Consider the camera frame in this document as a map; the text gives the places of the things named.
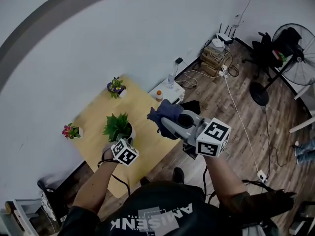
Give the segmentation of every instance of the potted plant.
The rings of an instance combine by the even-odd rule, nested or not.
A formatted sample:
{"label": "potted plant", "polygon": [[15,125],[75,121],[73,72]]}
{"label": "potted plant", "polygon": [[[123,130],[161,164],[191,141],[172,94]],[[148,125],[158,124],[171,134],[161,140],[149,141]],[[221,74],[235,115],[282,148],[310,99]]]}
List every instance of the potted plant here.
{"label": "potted plant", "polygon": [[128,114],[120,113],[118,117],[108,116],[107,124],[104,127],[103,135],[109,135],[109,141],[115,142],[120,140],[121,138],[135,138],[136,132],[131,124],[128,122]]}
{"label": "potted plant", "polygon": [[126,95],[126,87],[122,85],[123,81],[119,80],[119,77],[112,80],[107,84],[107,90],[110,92],[112,98],[117,99],[118,97],[123,98]]}
{"label": "potted plant", "polygon": [[63,127],[62,134],[67,139],[74,139],[74,138],[82,138],[83,137],[83,129],[80,127],[72,126],[72,123],[69,123],[68,125],[65,125]]}

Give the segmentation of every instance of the wooden table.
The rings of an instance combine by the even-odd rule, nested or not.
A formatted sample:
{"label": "wooden table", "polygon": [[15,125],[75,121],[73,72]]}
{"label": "wooden table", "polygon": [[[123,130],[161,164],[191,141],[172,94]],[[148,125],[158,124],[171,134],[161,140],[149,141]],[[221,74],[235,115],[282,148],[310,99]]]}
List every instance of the wooden table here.
{"label": "wooden table", "polygon": [[[107,89],[104,89],[73,121],[75,126],[83,128],[84,137],[72,141],[95,172],[97,163],[101,160],[102,150],[109,143],[108,135],[102,134],[107,123],[106,117],[112,113],[118,116],[127,112],[128,120],[136,131],[133,146],[139,151],[139,157],[129,167],[119,164],[113,174],[133,187],[171,151],[179,139],[162,137],[157,133],[157,125],[147,119],[150,108],[157,109],[160,103],[141,90],[128,76],[123,75],[120,79],[127,87],[126,96],[114,99]],[[113,177],[110,179],[108,189],[116,198],[127,192],[126,186]]]}

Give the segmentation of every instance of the black pedestal fan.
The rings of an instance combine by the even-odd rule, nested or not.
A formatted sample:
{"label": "black pedestal fan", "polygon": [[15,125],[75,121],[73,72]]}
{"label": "black pedestal fan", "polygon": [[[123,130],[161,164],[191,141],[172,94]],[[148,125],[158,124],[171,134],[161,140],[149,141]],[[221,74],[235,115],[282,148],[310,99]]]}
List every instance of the black pedestal fan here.
{"label": "black pedestal fan", "polygon": [[257,82],[251,83],[251,96],[260,106],[267,105],[269,96],[266,90],[280,75],[302,86],[315,83],[315,36],[308,29],[298,24],[281,26],[272,39],[272,46],[287,57],[287,61],[265,87]]}

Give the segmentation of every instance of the shoe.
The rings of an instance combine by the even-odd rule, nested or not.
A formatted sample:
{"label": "shoe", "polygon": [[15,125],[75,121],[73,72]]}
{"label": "shoe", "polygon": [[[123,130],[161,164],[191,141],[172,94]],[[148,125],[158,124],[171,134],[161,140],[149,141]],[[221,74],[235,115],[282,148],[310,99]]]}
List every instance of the shoe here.
{"label": "shoe", "polygon": [[185,175],[181,168],[176,167],[173,172],[173,182],[184,183]]}
{"label": "shoe", "polygon": [[140,179],[141,186],[146,185],[148,183],[150,183],[150,180],[147,177],[143,177]]}
{"label": "shoe", "polygon": [[[294,146],[299,146],[299,142],[296,141],[295,144],[294,144]],[[296,157],[296,147],[294,148],[294,155],[295,155],[295,157]]]}

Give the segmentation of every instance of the fan base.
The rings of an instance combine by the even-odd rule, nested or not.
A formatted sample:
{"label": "fan base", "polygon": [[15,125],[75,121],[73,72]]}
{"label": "fan base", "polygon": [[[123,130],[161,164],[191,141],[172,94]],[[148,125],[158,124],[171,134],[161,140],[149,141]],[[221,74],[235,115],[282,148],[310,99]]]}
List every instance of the fan base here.
{"label": "fan base", "polygon": [[250,93],[254,102],[260,106],[266,106],[269,102],[267,91],[262,92],[263,86],[260,83],[253,82],[250,84]]}

